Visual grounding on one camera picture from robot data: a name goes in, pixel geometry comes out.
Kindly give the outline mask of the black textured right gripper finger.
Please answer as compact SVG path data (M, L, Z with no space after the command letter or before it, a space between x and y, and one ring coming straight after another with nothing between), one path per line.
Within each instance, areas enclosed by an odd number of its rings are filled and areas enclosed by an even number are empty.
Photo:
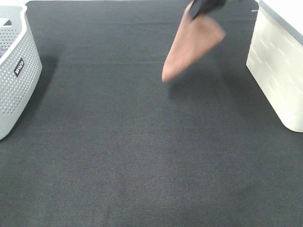
M190 6L190 16L192 19L200 15L207 14L226 4L226 0L194 0Z

